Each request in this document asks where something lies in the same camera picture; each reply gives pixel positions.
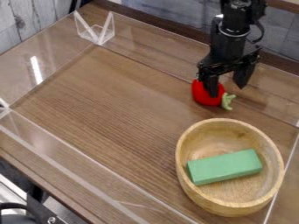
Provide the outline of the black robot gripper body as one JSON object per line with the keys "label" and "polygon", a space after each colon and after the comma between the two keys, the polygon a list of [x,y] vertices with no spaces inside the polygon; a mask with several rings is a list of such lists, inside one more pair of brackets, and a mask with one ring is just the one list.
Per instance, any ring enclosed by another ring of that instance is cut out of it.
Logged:
{"label": "black robot gripper body", "polygon": [[198,79],[206,75],[219,77],[249,63],[258,64],[262,46],[246,36],[231,37],[222,32],[210,35],[210,53],[198,63]]}

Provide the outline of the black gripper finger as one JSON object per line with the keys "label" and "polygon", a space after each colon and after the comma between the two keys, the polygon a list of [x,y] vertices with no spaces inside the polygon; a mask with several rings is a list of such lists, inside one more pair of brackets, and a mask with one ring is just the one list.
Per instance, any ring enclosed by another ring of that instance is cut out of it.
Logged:
{"label": "black gripper finger", "polygon": [[249,80],[255,71],[257,64],[249,63],[242,65],[234,72],[233,80],[239,88],[243,88],[249,84]]}
{"label": "black gripper finger", "polygon": [[210,93],[211,98],[217,98],[219,94],[219,76],[218,75],[206,75],[203,77],[203,86]]}

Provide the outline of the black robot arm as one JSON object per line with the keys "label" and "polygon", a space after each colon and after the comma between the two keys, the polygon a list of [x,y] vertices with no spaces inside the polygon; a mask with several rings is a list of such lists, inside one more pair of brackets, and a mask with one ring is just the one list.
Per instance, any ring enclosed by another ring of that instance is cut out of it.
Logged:
{"label": "black robot arm", "polygon": [[198,81],[210,97],[219,93],[219,77],[233,72],[239,88],[249,84],[259,60],[266,0],[221,0],[221,14],[211,21],[210,52],[198,63]]}

